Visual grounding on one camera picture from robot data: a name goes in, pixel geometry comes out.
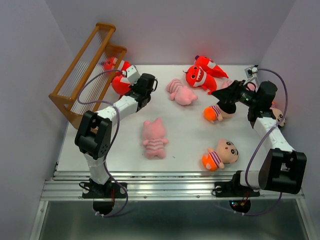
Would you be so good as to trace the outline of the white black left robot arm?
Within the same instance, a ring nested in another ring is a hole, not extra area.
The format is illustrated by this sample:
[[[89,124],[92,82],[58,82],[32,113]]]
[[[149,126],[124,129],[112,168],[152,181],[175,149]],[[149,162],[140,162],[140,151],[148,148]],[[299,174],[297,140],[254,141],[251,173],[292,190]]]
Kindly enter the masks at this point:
[[[121,99],[102,110],[88,110],[81,118],[74,143],[89,167],[89,181],[79,184],[84,199],[110,198],[120,188],[106,169],[107,154],[118,134],[112,128],[118,129],[122,119],[145,107],[158,85],[156,77],[149,73],[131,76],[129,80],[129,91]]]

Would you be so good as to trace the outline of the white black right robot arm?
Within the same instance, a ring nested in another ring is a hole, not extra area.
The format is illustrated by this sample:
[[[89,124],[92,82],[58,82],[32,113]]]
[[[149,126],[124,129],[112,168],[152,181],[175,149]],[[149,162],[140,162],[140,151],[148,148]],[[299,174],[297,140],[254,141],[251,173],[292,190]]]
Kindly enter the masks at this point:
[[[248,106],[247,119],[261,138],[258,146],[266,150],[260,170],[238,170],[230,181],[215,182],[212,192],[218,198],[258,197],[260,190],[293,195],[300,192],[307,157],[294,150],[277,125],[271,110],[277,90],[270,81],[262,82],[253,91],[245,81],[235,80],[230,86],[212,92],[222,104],[240,102]]]

